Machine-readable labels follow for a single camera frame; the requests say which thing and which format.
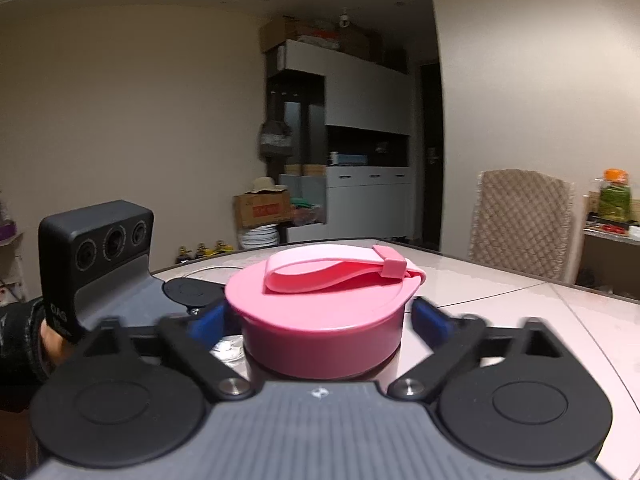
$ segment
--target cardboard box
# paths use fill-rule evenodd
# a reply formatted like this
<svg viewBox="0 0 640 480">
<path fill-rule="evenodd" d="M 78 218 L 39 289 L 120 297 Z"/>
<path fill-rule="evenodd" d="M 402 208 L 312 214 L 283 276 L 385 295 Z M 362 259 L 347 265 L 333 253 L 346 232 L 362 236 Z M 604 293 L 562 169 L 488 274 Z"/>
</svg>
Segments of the cardboard box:
<svg viewBox="0 0 640 480">
<path fill-rule="evenodd" d="M 289 191 L 245 193 L 234 197 L 236 227 L 251 229 L 292 218 Z"/>
<path fill-rule="evenodd" d="M 370 30 L 369 36 L 369 61 L 382 65 L 385 61 L 385 48 L 382 36 L 375 30 Z"/>
<path fill-rule="evenodd" d="M 370 59 L 370 41 L 367 31 L 357 25 L 350 25 L 338 31 L 340 52 L 350 56 L 359 57 L 368 61 Z"/>
<path fill-rule="evenodd" d="M 260 50 L 267 52 L 287 40 L 296 40 L 298 36 L 315 36 L 317 33 L 318 28 L 304 20 L 290 16 L 273 18 L 260 28 Z"/>
<path fill-rule="evenodd" d="M 302 173 L 305 176 L 325 176 L 326 166 L 324 164 L 305 164 L 302 166 Z"/>
<path fill-rule="evenodd" d="M 285 164 L 284 172 L 288 175 L 302 175 L 302 164 Z"/>
</svg>

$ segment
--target jar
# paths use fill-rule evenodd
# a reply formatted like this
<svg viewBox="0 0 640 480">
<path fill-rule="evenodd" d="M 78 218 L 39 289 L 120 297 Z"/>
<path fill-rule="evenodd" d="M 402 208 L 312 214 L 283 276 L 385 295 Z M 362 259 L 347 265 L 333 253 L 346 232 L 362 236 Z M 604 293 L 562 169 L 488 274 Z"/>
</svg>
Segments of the jar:
<svg viewBox="0 0 640 480">
<path fill-rule="evenodd" d="M 598 216 L 614 222 L 628 222 L 631 215 L 631 188 L 626 171 L 610 168 L 600 183 Z"/>
</svg>

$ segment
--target gloved hand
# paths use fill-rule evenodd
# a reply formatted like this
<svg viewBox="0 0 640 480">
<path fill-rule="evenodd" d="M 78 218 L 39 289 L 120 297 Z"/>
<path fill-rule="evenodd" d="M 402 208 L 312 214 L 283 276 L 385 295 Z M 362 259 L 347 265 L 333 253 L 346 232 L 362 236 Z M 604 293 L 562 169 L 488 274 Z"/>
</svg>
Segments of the gloved hand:
<svg viewBox="0 0 640 480">
<path fill-rule="evenodd" d="M 72 348 L 47 325 L 41 298 L 0 307 L 0 384 L 42 384 Z"/>
</svg>

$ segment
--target pink strap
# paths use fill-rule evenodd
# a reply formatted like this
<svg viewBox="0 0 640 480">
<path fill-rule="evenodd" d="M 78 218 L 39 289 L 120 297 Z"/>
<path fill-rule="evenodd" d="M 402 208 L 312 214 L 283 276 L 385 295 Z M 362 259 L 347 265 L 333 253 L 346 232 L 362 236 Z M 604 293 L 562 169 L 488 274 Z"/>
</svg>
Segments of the pink strap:
<svg viewBox="0 0 640 480">
<path fill-rule="evenodd" d="M 270 256 L 264 272 L 264 285 L 273 292 L 311 292 L 372 272 L 395 280 L 411 276 L 420 276 L 421 282 L 425 280 L 424 271 L 405 260 L 392 247 L 375 245 L 369 249 L 317 244 Z"/>
</svg>

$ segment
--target orange lid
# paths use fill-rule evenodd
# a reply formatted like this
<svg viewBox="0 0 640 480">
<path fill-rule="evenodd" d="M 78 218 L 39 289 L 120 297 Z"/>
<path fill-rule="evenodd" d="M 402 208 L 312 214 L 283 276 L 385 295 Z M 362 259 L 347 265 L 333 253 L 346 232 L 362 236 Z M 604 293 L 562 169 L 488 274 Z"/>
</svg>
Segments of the orange lid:
<svg viewBox="0 0 640 480">
<path fill-rule="evenodd" d="M 617 170 L 616 168 L 609 168 L 604 172 L 604 178 L 610 182 L 619 182 L 620 184 L 626 184 L 628 181 L 628 173 L 623 170 Z"/>
</svg>

